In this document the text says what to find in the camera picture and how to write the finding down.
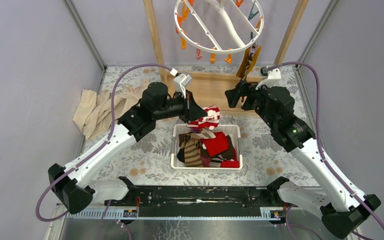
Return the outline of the red white striped sock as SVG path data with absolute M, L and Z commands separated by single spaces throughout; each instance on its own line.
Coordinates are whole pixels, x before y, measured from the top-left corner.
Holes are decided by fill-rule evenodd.
M 213 130 L 220 123 L 221 113 L 217 106 L 209 106 L 203 108 L 207 116 L 201 117 L 198 120 L 190 121 L 186 126 L 194 130 L 208 129 Z

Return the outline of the brown tan striped sock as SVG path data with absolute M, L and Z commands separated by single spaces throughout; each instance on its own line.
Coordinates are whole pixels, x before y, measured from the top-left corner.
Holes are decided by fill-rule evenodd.
M 199 133 L 189 132 L 187 133 L 188 138 L 185 140 L 184 146 L 184 159 L 185 166 L 191 168 L 202 168 L 204 167 L 203 161 L 201 160 L 201 139 L 213 139 L 215 134 L 210 130 L 203 129 Z

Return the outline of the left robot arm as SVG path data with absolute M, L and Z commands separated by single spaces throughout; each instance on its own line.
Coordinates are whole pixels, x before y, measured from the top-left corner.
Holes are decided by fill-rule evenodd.
M 156 128 L 156 122 L 178 117 L 196 121 L 207 112 L 194 100 L 192 92 L 175 92 L 169 97 L 168 87 L 161 82 L 150 83 L 139 102 L 115 120 L 108 138 L 101 139 L 88 152 L 61 166 L 48 169 L 52 192 L 70 214 L 77 214 L 91 203 L 118 200 L 128 206 L 135 192 L 122 179 L 94 180 L 95 175 L 117 154 L 139 142 Z

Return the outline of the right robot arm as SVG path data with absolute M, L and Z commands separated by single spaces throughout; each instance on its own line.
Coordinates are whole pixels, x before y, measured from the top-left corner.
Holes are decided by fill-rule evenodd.
M 376 210 L 381 201 L 375 194 L 365 194 L 346 178 L 328 156 L 321 156 L 315 133 L 305 121 L 294 115 L 295 100 L 286 87 L 241 80 L 226 90 L 228 106 L 234 108 L 245 98 L 242 109 L 255 113 L 268 125 L 274 141 L 305 166 L 323 189 L 318 194 L 300 187 L 285 177 L 278 177 L 267 188 L 267 201 L 273 206 L 283 202 L 296 205 L 322 220 L 336 237 L 344 239 L 370 216 L 364 207 Z

